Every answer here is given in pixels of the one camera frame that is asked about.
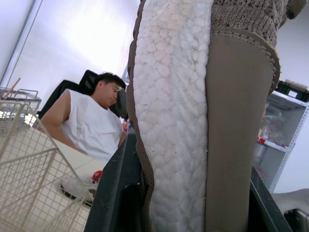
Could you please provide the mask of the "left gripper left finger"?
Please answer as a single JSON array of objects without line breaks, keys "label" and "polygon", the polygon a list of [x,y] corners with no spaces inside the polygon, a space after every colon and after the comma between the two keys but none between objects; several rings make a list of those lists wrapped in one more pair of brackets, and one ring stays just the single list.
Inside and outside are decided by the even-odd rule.
[{"label": "left gripper left finger", "polygon": [[130,130],[103,168],[84,231],[142,231],[141,205],[146,186],[136,142],[135,132]]}]

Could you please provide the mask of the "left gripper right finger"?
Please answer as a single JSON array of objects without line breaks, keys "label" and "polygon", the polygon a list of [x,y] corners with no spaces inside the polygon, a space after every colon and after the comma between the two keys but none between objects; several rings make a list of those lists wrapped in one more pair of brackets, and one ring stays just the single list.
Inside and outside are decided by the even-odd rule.
[{"label": "left gripper right finger", "polygon": [[254,167],[250,185],[248,232],[292,232]]}]

